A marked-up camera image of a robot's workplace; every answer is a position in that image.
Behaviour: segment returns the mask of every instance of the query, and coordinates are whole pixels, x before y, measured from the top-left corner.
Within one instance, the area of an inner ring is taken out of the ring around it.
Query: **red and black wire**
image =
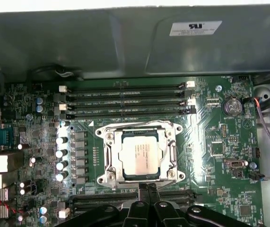
[[[17,213],[23,213],[22,210],[16,210],[16,209],[10,207],[6,202],[1,201],[1,200],[0,200],[0,206],[6,207],[8,210],[11,210],[14,214],[17,214]]]

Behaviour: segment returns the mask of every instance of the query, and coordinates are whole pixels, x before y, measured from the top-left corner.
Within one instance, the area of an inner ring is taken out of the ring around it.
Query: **chip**
[[[58,193],[59,193],[59,188],[52,188],[51,189],[51,194],[58,195]]]
[[[119,158],[126,175],[152,175],[158,173],[159,155],[155,136],[135,136],[123,139]]]
[[[222,156],[224,154],[223,149],[224,149],[223,142],[213,141],[211,143],[211,155],[212,156]]]
[[[33,132],[32,132],[32,136],[33,136],[33,137],[38,137],[38,136],[39,136],[39,131],[38,131],[38,130],[33,131]]]
[[[57,207],[57,201],[52,201],[51,202],[51,207]]]
[[[217,189],[217,196],[223,196],[223,190]]]
[[[46,152],[47,152],[48,155],[53,155],[53,154],[54,154],[53,148],[48,148],[48,149],[46,150]]]
[[[240,206],[241,216],[250,216],[251,214],[252,214],[252,210],[249,205]]]
[[[26,127],[25,126],[19,127],[19,132],[26,132]]]

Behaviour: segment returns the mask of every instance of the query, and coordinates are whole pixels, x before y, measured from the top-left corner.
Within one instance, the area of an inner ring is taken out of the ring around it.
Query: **cpu socket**
[[[113,189],[153,182],[161,189],[184,180],[176,158],[176,135],[182,130],[170,121],[117,123],[97,129],[105,157],[105,173],[97,182]]]

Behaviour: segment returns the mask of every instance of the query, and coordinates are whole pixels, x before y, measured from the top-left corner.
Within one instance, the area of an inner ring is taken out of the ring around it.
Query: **motherboard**
[[[102,204],[121,207],[138,197],[138,182],[155,182],[182,210],[199,204],[256,227],[252,97],[243,75],[6,84],[0,177],[12,179],[0,196],[15,209],[0,205],[0,218],[55,226]]]

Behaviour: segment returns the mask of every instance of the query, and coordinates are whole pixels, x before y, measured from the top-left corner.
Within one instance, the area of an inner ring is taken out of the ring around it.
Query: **black connector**
[[[252,152],[253,152],[253,157],[254,158],[260,158],[261,152],[260,152],[260,148],[259,147],[253,147],[252,148]]]
[[[260,181],[265,177],[265,175],[258,172],[250,172],[248,177],[254,181]]]

